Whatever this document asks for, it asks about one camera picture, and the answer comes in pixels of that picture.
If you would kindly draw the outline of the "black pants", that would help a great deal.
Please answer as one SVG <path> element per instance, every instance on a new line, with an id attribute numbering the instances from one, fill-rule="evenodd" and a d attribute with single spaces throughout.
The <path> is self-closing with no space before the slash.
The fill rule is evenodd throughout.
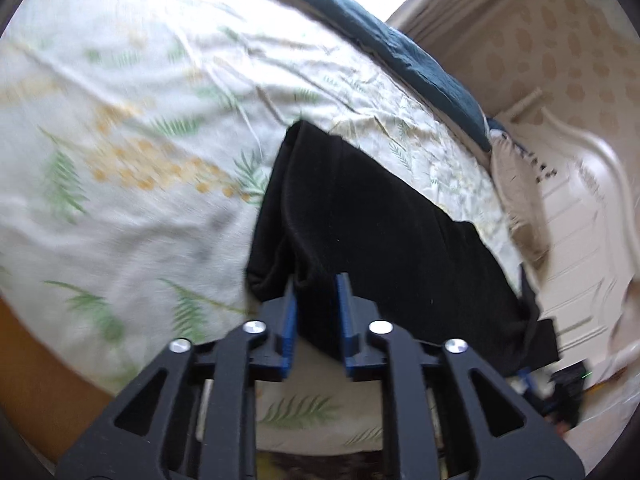
<path id="1" fill-rule="evenodd" d="M 514 292 L 472 223 L 339 136 L 296 122 L 262 199 L 247 285 L 260 301 L 293 286 L 299 335 L 339 359 L 342 273 L 384 320 L 430 344 L 461 338 L 503 376 L 559 357 L 533 289 Z"/>

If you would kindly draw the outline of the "white carved headboard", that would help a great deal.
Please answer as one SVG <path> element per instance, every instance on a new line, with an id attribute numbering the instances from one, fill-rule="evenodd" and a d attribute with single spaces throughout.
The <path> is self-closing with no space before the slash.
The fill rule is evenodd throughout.
<path id="1" fill-rule="evenodd" d="M 639 239 L 628 179 L 613 149 L 546 108 L 535 126 L 521 116 L 541 107 L 535 89 L 497 119 L 532 152 L 551 248 L 538 304 L 555 322 L 561 365 L 598 366 L 612 353 L 614 327 L 629 284 L 639 275 Z"/>

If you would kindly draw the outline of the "beige pillow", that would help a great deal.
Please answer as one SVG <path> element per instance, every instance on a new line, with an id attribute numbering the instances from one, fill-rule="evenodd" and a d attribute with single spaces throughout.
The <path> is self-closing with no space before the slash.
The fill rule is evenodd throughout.
<path id="1" fill-rule="evenodd" d="M 547 169 L 509 133 L 491 129 L 490 174 L 508 216 L 509 231 L 524 259 L 541 268 L 551 249 L 540 185 Z"/>

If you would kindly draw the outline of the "floral bed sheet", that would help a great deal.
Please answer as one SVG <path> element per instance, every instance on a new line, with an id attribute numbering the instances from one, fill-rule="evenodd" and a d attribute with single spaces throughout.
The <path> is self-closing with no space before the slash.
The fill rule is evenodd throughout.
<path id="1" fill-rule="evenodd" d="M 288 128 L 310 122 L 525 281 L 487 154 L 297 0 L 24 0 L 1 38 L 1 407 L 55 462 L 169 341 L 260 304 L 246 267 Z M 382 444 L 380 387 L 297 333 L 257 446 Z"/>

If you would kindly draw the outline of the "teal quilt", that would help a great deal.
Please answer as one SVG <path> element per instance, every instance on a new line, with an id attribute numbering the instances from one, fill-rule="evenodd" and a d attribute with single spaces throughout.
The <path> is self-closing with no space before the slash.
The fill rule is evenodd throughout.
<path id="1" fill-rule="evenodd" d="M 424 100 L 449 117 L 484 153 L 491 150 L 480 103 L 413 40 L 354 0 L 297 0 L 361 49 L 376 56 Z"/>

